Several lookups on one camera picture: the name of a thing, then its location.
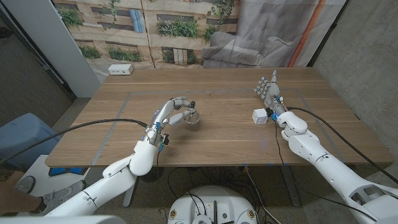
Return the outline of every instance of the blue connector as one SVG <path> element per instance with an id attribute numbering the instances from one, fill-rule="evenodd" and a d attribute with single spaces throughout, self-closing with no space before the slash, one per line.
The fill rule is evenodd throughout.
<path id="1" fill-rule="evenodd" d="M 278 119 L 279 115 L 277 115 L 275 112 L 271 115 L 271 119 L 273 121 L 276 121 L 276 119 Z"/>

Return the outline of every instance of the building mural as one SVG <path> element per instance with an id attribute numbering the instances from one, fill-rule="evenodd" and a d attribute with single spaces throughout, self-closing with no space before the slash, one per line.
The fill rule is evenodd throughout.
<path id="1" fill-rule="evenodd" d="M 101 82 L 113 63 L 134 69 L 303 66 L 344 2 L 53 0 Z"/>

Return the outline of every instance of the table top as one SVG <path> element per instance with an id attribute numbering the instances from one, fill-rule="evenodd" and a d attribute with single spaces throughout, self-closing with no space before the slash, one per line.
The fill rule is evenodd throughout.
<path id="1" fill-rule="evenodd" d="M 254 124 L 254 109 L 263 101 L 252 90 L 261 77 L 271 79 L 274 68 L 135 70 L 128 76 L 109 76 L 72 124 L 109 118 L 149 123 L 162 103 L 177 96 L 196 101 L 200 121 L 166 126 L 170 143 L 159 166 L 280 165 L 275 123 Z M 305 108 L 329 122 L 349 142 L 378 164 L 392 162 L 388 150 L 360 121 L 314 68 L 277 68 L 277 84 L 285 106 Z M 327 126 L 302 111 L 323 147 L 347 164 L 366 161 Z M 284 162 L 307 165 L 296 156 L 277 128 Z M 107 166 L 134 152 L 144 128 L 125 122 L 94 124 L 66 133 L 45 163 L 50 167 Z"/>

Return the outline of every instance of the robotic arm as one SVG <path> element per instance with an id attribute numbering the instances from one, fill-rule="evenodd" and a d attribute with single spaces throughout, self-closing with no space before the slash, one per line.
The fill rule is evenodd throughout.
<path id="1" fill-rule="evenodd" d="M 271 83 L 262 78 L 260 86 L 254 91 L 264 100 L 267 112 L 272 113 L 271 118 L 284 128 L 282 137 L 289 142 L 292 152 L 311 163 L 338 192 L 345 204 L 372 217 L 351 209 L 359 223 L 398 218 L 398 190 L 363 179 L 330 154 L 320 144 L 318 137 L 308 130 L 307 123 L 284 106 L 276 79 L 277 72 L 274 71 Z"/>
<path id="2" fill-rule="evenodd" d="M 195 102 L 187 102 L 186 99 L 187 97 L 181 96 L 164 103 L 155 112 L 151 125 L 137 142 L 134 154 L 109 165 L 103 171 L 101 180 L 52 210 L 46 217 L 91 215 L 104 203 L 134 186 L 137 176 L 147 174 L 152 168 L 156 152 L 169 143 L 169 135 L 162 134 L 165 125 L 175 126 L 183 120 L 188 124 L 196 124 L 199 121 Z M 168 118 L 173 110 L 179 110 L 183 106 L 189 109 Z"/>

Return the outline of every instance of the shoe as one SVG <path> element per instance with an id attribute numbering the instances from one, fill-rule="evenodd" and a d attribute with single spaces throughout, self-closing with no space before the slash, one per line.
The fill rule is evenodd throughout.
<path id="1" fill-rule="evenodd" d="M 75 196 L 77 193 L 81 192 L 86 187 L 86 182 L 84 180 L 78 181 L 69 187 L 64 189 L 54 191 L 52 193 L 44 195 L 43 203 L 46 205 L 43 212 L 40 213 L 30 213 L 31 215 L 46 215 L 53 209 L 57 208 L 63 202 Z"/>
<path id="2" fill-rule="evenodd" d="M 20 190 L 21 192 L 29 194 L 35 187 L 35 184 L 36 184 L 36 179 L 32 176 L 27 176 L 22 180 L 20 180 L 18 184 L 15 185 L 14 188 Z"/>

